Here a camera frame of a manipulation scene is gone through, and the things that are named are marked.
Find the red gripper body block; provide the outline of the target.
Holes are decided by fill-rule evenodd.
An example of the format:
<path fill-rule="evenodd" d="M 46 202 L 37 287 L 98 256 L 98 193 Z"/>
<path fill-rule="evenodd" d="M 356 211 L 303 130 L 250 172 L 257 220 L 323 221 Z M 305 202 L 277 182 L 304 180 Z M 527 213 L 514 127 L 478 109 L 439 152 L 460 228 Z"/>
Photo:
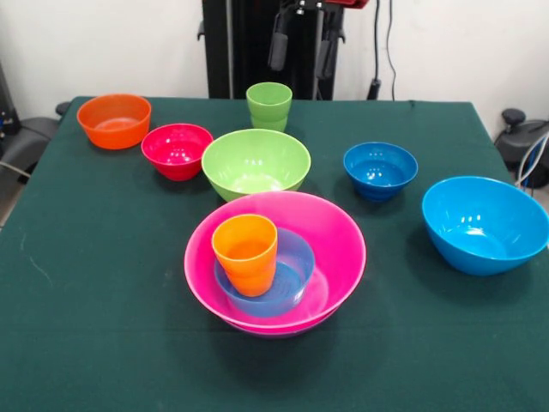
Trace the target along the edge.
<path fill-rule="evenodd" d="M 279 1 L 282 9 L 307 10 L 307 9 L 362 9 L 369 0 L 284 0 Z"/>

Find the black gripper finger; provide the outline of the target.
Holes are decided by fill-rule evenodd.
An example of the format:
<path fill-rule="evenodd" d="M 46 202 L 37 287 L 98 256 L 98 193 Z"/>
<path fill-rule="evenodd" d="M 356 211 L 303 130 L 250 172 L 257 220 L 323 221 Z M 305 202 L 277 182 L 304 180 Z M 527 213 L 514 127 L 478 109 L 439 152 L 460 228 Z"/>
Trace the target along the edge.
<path fill-rule="evenodd" d="M 274 19 L 268 55 L 268 66 L 273 71 L 282 71 L 286 62 L 288 35 L 284 14 L 279 11 Z"/>
<path fill-rule="evenodd" d="M 326 10 L 323 16 L 323 32 L 317 56 L 316 76 L 319 80 L 329 79 L 334 74 L 339 34 L 338 13 L 335 10 Z"/>

